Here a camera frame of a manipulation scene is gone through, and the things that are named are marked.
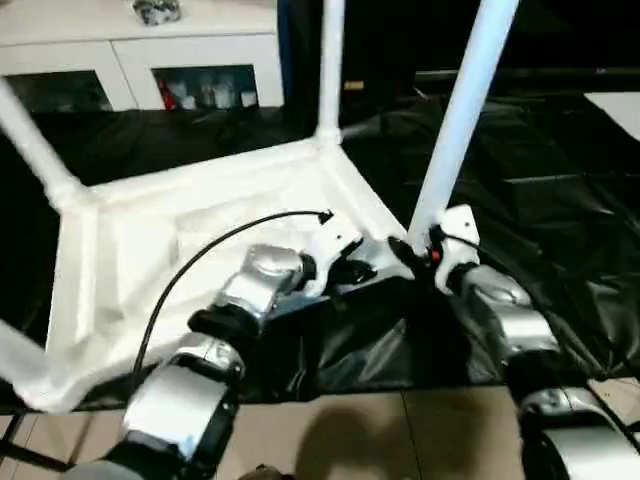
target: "black cloth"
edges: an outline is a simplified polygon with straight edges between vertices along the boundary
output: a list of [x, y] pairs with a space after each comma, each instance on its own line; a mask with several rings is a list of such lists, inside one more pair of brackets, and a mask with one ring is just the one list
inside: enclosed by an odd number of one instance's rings
[[[347, 128], [347, 154], [404, 225], [445, 105], [441, 98], [420, 101]], [[87, 185], [312, 131], [285, 110], [69, 114], [37, 122]], [[632, 373], [623, 356], [640, 371], [639, 157], [640, 144], [581, 96], [493, 99], [452, 200], [473, 206], [482, 245], [533, 293], [592, 377]], [[0, 318], [43, 344], [58, 218], [6, 139], [0, 158]], [[501, 381], [499, 367], [445, 299], [428, 283], [402, 279], [274, 322], [249, 372], [248, 402]], [[81, 408], [122, 406], [125, 380], [96, 388]], [[0, 412], [21, 405], [10, 386], [0, 385]]]

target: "black joint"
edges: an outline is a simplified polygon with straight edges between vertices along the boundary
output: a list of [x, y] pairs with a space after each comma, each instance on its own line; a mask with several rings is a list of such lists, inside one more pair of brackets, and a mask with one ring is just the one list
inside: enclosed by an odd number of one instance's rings
[[309, 280], [315, 280], [318, 275], [318, 268], [316, 261], [310, 255], [304, 253], [300, 254], [300, 260], [302, 261], [302, 280], [296, 288], [296, 290], [302, 290], [305, 283]]
[[227, 391], [205, 428], [185, 478], [214, 478], [233, 433], [238, 409], [237, 395]]
[[440, 245], [445, 238], [446, 235], [440, 225], [431, 227], [431, 229], [429, 230], [429, 240], [431, 241], [431, 245]]
[[406, 265], [416, 279], [432, 279], [433, 273], [430, 271], [432, 265], [431, 257], [420, 257], [404, 241], [396, 237], [387, 239], [389, 248], [404, 265]]
[[524, 436], [522, 468], [527, 479], [570, 480], [558, 450], [541, 431]]
[[176, 446], [161, 445], [157, 439], [134, 433], [135, 441], [131, 440], [133, 435], [130, 433], [107, 453], [104, 460], [120, 465], [140, 478], [178, 478], [185, 462]]
[[505, 382], [519, 404], [532, 393], [549, 388], [587, 386], [587, 377], [566, 356], [553, 350], [532, 350], [513, 356], [505, 369]]
[[194, 332], [227, 342], [241, 358], [250, 355], [260, 336], [258, 321], [235, 305], [213, 305], [207, 310], [198, 310], [187, 324]]
[[340, 259], [329, 271], [328, 285], [360, 285], [375, 278], [377, 274], [367, 262]]
[[462, 294], [462, 283], [467, 273], [478, 266], [477, 263], [463, 263], [462, 265], [456, 265], [449, 277], [447, 278], [447, 287], [456, 295]]

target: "silver robot arm segment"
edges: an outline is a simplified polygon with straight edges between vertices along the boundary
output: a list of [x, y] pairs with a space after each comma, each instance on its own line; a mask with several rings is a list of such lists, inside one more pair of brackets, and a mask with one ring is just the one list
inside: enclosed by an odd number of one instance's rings
[[332, 264], [357, 248], [361, 233], [340, 215], [298, 253], [254, 245], [211, 305], [195, 312], [183, 346], [135, 392], [124, 435], [104, 459], [64, 480], [211, 478], [233, 430], [238, 384], [270, 313], [282, 296], [320, 296]]
[[[468, 218], [471, 210], [460, 208], [451, 209], [453, 221], [446, 221], [445, 213], [443, 225], [449, 229], [443, 228], [445, 235], [440, 236], [449, 246], [442, 248], [442, 283], [436, 285], [451, 296], [463, 323], [478, 327], [494, 360], [502, 365], [518, 407], [526, 478], [640, 478], [640, 452], [633, 434], [590, 389], [528, 292], [513, 278], [473, 261], [473, 247], [451, 237], [479, 241], [477, 231], [469, 232], [475, 229], [472, 216]], [[451, 231], [452, 225], [458, 230]], [[452, 248], [453, 242], [459, 243], [457, 248]], [[445, 262], [447, 251], [450, 258]]]

